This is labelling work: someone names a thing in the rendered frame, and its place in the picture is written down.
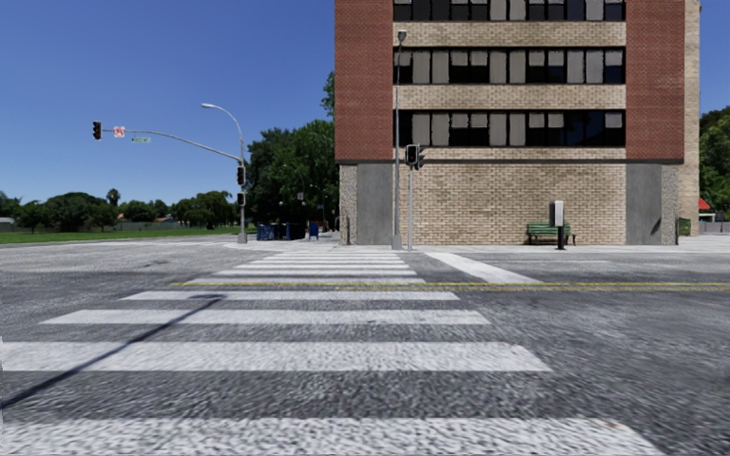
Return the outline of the green bench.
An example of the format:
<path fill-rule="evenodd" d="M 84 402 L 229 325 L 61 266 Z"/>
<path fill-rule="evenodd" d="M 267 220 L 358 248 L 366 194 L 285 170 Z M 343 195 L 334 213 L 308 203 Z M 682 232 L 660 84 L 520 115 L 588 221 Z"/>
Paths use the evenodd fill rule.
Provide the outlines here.
<path fill-rule="evenodd" d="M 547 221 L 531 221 L 528 223 L 528 243 L 537 244 L 539 238 L 557 238 L 559 228 L 551 226 Z M 576 235 L 571 232 L 568 223 L 564 226 L 565 243 L 571 239 L 572 244 L 576 245 Z"/>

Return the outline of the red and tan brick building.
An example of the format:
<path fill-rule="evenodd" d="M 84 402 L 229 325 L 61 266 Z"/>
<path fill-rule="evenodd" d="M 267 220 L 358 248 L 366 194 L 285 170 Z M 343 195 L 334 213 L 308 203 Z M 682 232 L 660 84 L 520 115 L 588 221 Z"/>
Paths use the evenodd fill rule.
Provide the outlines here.
<path fill-rule="evenodd" d="M 517 244 L 552 200 L 585 244 L 671 244 L 698 220 L 700 0 L 336 0 L 344 242 Z"/>

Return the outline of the traffic light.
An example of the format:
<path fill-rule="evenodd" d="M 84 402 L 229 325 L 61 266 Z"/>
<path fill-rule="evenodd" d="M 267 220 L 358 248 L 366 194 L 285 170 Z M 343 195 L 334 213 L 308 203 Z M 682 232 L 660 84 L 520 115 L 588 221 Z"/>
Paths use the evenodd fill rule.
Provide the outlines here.
<path fill-rule="evenodd" d="M 240 127 L 239 121 L 236 119 L 236 117 L 229 112 L 227 109 L 225 109 L 222 106 L 216 105 L 216 104 L 210 104 L 210 103 L 201 103 L 201 107 L 204 109 L 214 109 L 218 110 L 220 112 L 223 112 L 228 118 L 232 120 L 232 122 L 235 124 L 237 128 L 237 132 L 239 135 L 239 154 L 238 156 L 229 154 L 227 152 L 221 151 L 219 149 L 216 149 L 214 147 L 210 147 L 208 145 L 193 142 L 186 138 L 182 138 L 173 134 L 169 134 L 166 132 L 161 131 L 153 131 L 153 130 L 142 130 L 142 129 L 124 129 L 124 128 L 111 128 L 111 129 L 104 129 L 101 121 L 93 121 L 92 126 L 92 136 L 93 139 L 96 142 L 99 142 L 104 132 L 111 132 L 115 138 L 119 137 L 122 138 L 126 132 L 130 134 L 145 134 L 147 136 L 158 136 L 163 138 L 168 138 L 170 140 L 174 140 L 180 143 L 185 143 L 188 145 L 191 145 L 193 147 L 197 147 L 200 150 L 205 150 L 214 154 L 217 154 L 218 156 L 225 157 L 227 159 L 233 160 L 236 162 L 236 170 L 237 170 L 237 186 L 240 188 L 239 192 L 237 193 L 237 206 L 239 207 L 239 213 L 240 213 L 240 232 L 238 233 L 237 237 L 237 243 L 238 244 L 245 244 L 248 242 L 248 235 L 246 233 L 246 218 L 245 218 L 245 206 L 246 206 L 246 192 L 247 192 L 247 171 L 246 171 L 246 159 L 245 159 L 245 143 L 242 135 L 242 129 Z"/>
<path fill-rule="evenodd" d="M 408 144 L 405 152 L 406 164 L 409 166 L 408 180 L 408 231 L 407 231 L 407 249 L 413 249 L 413 173 L 420 168 L 423 155 L 421 154 L 421 146 L 419 144 Z"/>

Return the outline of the grey street lamp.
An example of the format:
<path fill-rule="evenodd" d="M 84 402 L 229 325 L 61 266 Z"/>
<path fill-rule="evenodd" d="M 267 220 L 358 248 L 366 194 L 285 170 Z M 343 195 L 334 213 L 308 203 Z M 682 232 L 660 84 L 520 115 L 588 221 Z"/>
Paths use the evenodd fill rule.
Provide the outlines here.
<path fill-rule="evenodd" d="M 402 236 L 400 233 L 400 126 L 399 126 L 399 87 L 400 87 L 400 68 L 402 46 L 407 38 L 408 32 L 405 29 L 397 31 L 397 61 L 396 61 L 396 81 L 395 81 L 395 102 L 394 102 L 394 234 L 392 239 L 392 248 L 394 250 L 402 249 Z"/>

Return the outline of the white box on a post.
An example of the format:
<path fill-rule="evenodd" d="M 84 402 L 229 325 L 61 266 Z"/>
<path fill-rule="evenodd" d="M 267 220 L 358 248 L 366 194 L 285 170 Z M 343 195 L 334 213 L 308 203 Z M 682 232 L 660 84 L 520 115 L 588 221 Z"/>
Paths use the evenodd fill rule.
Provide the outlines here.
<path fill-rule="evenodd" d="M 552 200 L 549 203 L 549 224 L 557 230 L 557 249 L 564 250 L 565 234 L 565 204 L 562 200 Z"/>

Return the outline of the trees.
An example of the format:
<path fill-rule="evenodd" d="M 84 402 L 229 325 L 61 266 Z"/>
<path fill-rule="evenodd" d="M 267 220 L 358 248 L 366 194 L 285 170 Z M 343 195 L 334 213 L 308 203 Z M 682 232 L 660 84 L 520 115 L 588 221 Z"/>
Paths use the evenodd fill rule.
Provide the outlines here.
<path fill-rule="evenodd" d="M 730 211 L 730 105 L 700 119 L 700 194 L 715 210 Z"/>
<path fill-rule="evenodd" d="M 213 230 L 239 223 L 238 208 L 230 198 L 226 191 L 210 191 L 172 204 L 160 199 L 122 202 L 121 193 L 112 188 L 104 198 L 70 192 L 45 201 L 23 202 L 0 190 L 0 232 L 103 232 L 128 223 Z"/>
<path fill-rule="evenodd" d="M 310 220 L 330 226 L 339 203 L 335 161 L 335 74 L 324 85 L 325 120 L 296 129 L 271 128 L 249 145 L 247 215 L 256 224 Z"/>

